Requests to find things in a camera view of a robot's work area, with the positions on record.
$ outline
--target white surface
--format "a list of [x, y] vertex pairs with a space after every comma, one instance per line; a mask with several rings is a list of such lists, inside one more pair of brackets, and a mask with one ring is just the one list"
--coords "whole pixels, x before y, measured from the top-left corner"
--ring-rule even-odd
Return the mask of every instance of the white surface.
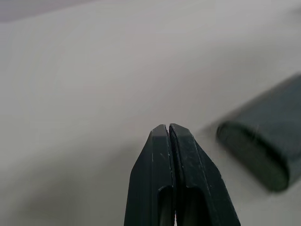
[[123, 225], [130, 170], [161, 123], [195, 135], [242, 225], [301, 224], [300, 183], [268, 194], [203, 131], [300, 70], [299, 1], [102, 0], [12, 18], [0, 24], [1, 225]]

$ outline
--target clamp jaw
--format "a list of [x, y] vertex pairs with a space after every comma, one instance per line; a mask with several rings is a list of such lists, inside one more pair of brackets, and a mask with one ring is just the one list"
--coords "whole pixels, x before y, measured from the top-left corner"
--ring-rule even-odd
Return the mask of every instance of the clamp jaw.
[[150, 132], [130, 176], [124, 226], [240, 226], [222, 177], [190, 131]]

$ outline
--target white table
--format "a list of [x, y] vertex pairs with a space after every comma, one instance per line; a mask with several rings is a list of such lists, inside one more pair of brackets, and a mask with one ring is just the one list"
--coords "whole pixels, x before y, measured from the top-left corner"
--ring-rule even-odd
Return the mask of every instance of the white table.
[[269, 194], [208, 129], [300, 70], [300, 1], [53, 2], [0, 2], [1, 225], [123, 225], [162, 123], [195, 135], [243, 226], [301, 224], [301, 183]]

